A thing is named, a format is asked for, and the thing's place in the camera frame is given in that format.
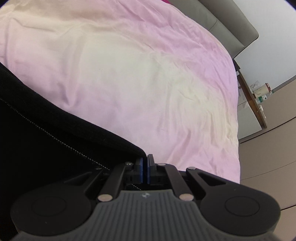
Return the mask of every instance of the black fabric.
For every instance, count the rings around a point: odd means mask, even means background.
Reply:
[[[0,239],[16,230],[21,194],[102,164],[146,158],[139,147],[69,114],[35,93],[0,63]]]

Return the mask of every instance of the metal screw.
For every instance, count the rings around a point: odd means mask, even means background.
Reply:
[[[113,199],[110,194],[101,194],[98,196],[98,200],[101,202],[109,202]]]
[[[182,201],[192,201],[194,199],[194,196],[190,193],[183,193],[179,196],[179,199]]]

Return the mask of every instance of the tie-dye blanket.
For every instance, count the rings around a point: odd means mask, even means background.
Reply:
[[[10,0],[0,61],[59,108],[239,182],[237,80],[221,43],[161,0]]]

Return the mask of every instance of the bed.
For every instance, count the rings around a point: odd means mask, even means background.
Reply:
[[[10,0],[0,62],[53,105],[155,162],[239,182],[236,73],[225,47],[161,0]]]

